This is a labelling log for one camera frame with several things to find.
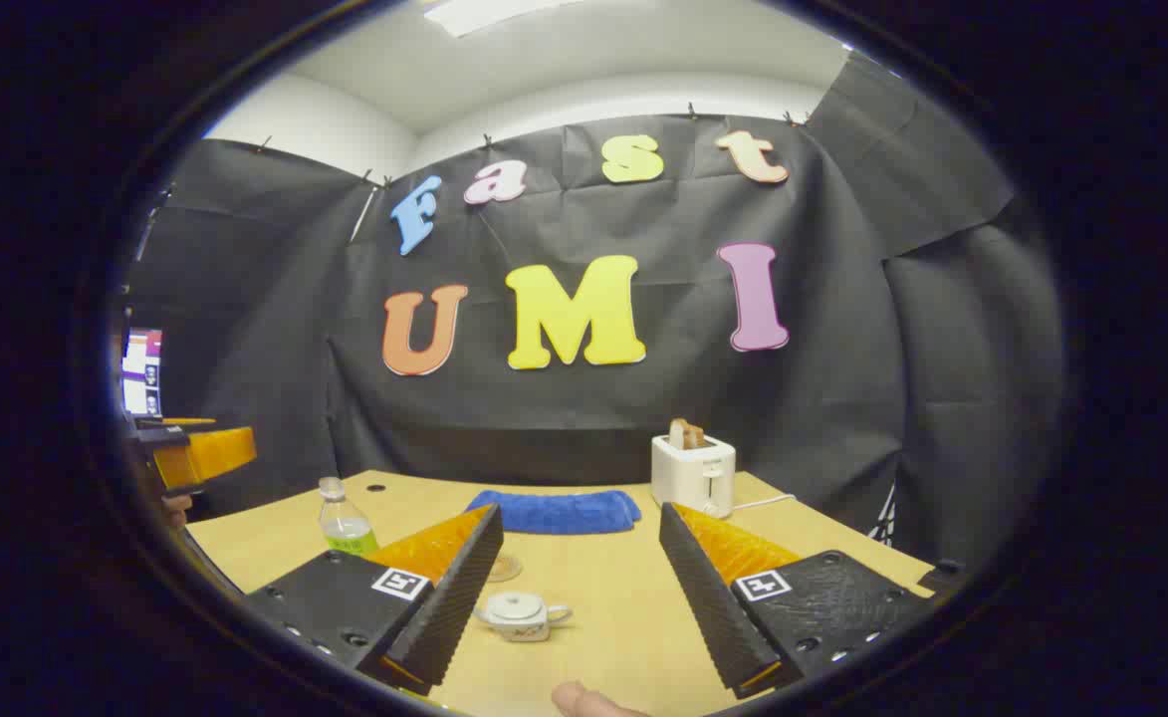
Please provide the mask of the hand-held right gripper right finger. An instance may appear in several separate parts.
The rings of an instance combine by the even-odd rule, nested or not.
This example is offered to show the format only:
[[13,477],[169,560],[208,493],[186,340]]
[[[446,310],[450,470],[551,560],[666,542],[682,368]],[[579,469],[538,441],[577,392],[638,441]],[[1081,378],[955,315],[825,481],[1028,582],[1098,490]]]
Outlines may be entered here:
[[936,600],[843,551],[799,558],[674,501],[660,509],[659,542],[717,675],[741,699],[861,661]]

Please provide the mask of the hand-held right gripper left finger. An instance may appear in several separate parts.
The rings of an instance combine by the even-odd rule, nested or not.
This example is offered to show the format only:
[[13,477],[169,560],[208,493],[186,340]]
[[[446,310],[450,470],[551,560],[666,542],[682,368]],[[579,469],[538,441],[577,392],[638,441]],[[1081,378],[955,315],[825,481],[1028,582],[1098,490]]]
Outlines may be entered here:
[[427,697],[442,685],[505,541],[484,504],[356,557],[327,550],[246,593],[320,657]]

